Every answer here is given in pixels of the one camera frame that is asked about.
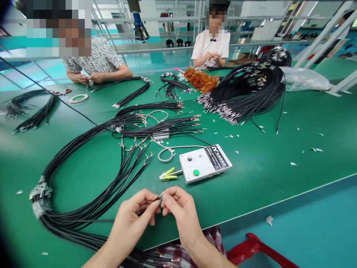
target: paper scrap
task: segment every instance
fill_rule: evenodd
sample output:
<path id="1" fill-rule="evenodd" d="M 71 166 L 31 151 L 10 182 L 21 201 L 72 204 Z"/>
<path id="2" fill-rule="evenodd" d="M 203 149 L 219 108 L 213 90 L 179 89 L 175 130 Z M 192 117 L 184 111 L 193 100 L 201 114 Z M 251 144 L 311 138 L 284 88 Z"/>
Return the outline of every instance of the paper scrap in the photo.
<path id="1" fill-rule="evenodd" d="M 273 224 L 271 223 L 273 221 L 273 217 L 272 216 L 268 216 L 265 221 L 267 222 L 267 224 L 269 224 L 270 226 L 273 226 Z"/>

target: plastic packaging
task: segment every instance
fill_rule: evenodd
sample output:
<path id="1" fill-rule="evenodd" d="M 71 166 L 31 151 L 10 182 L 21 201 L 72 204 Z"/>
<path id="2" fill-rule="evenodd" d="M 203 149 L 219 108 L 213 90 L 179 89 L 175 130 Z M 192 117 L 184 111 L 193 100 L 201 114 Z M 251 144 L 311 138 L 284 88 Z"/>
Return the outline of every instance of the plastic packaging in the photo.
<path id="1" fill-rule="evenodd" d="M 330 81 L 315 72 L 304 68 L 280 67 L 284 74 L 282 82 L 286 84 L 286 91 L 299 90 L 329 90 L 333 87 Z"/>

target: black label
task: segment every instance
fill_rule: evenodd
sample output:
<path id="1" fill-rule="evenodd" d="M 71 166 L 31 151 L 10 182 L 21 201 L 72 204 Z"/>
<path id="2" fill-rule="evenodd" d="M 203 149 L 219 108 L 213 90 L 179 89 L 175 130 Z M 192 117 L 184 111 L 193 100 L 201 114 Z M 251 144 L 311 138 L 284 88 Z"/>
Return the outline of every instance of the black label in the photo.
<path id="1" fill-rule="evenodd" d="M 217 146 L 209 146 L 205 151 L 215 170 L 223 169 L 228 165 Z"/>

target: red chair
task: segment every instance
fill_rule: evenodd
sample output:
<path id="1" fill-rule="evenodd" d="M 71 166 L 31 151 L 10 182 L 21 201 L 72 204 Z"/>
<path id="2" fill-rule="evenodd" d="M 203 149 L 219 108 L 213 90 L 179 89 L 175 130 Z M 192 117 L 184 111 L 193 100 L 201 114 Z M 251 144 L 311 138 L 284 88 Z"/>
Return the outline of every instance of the red chair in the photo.
<path id="1" fill-rule="evenodd" d="M 269 45 L 269 46 L 263 46 L 262 48 L 261 48 L 261 50 L 259 51 L 259 54 L 255 57 L 255 61 L 259 61 L 259 56 L 260 56 L 260 54 L 261 53 L 263 53 L 262 54 L 262 56 L 265 54 L 265 53 L 267 53 L 269 50 L 271 50 L 271 49 L 273 49 L 275 46 L 273 46 L 273 45 Z"/>
<path id="2" fill-rule="evenodd" d="M 227 253 L 228 260 L 234 265 L 244 262 L 258 252 L 263 252 L 276 261 L 282 268 L 299 268 L 296 264 L 260 241 L 255 234 L 247 233 L 245 236 L 248 238 L 246 241 L 235 246 Z"/>

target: plaid clothing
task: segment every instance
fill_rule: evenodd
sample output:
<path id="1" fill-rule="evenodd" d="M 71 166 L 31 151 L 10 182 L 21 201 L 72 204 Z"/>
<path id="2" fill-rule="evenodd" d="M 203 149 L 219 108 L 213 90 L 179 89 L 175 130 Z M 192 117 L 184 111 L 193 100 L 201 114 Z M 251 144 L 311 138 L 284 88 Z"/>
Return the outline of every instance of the plaid clothing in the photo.
<path id="1" fill-rule="evenodd" d="M 221 230 L 219 226 L 213 226 L 206 230 L 203 230 L 203 234 L 205 235 L 206 239 L 216 247 L 216 249 L 227 258 L 226 252 L 224 250 L 222 244 L 222 236 Z M 197 265 L 193 262 L 190 256 L 187 254 L 186 250 L 180 244 L 180 240 L 176 240 L 173 242 L 169 242 L 162 246 L 158 246 L 156 248 L 150 249 L 147 251 L 148 253 L 162 255 L 163 257 L 170 258 L 170 259 L 177 259 L 178 261 L 166 263 L 166 267 L 182 267 L 182 268 L 197 268 Z M 140 265 L 150 267 L 147 264 L 141 263 Z M 154 261 L 151 267 L 162 267 L 163 263 Z"/>
<path id="2" fill-rule="evenodd" d="M 91 37 L 90 57 L 62 57 L 62 61 L 67 71 L 76 73 L 84 69 L 89 75 L 118 71 L 124 63 L 107 39 L 94 35 Z"/>

